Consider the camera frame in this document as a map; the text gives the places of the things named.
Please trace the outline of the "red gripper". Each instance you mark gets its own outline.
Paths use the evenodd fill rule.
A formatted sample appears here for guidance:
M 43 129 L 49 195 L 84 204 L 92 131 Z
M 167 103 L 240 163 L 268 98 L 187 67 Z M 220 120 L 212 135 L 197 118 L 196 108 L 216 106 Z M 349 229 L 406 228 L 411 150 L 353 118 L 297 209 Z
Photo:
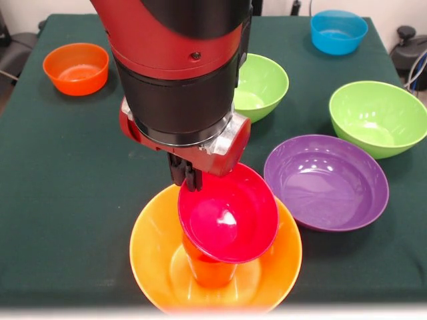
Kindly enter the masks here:
M 201 145 L 174 147 L 149 140 L 139 131 L 135 122 L 129 119 L 124 109 L 119 111 L 119 124 L 128 138 L 152 150 L 168 152 L 172 182 L 182 185 L 186 181 L 190 192 L 201 191 L 201 171 L 221 177 L 236 166 L 248 143 L 251 130 L 250 119 L 234 113 L 226 128 L 217 137 Z

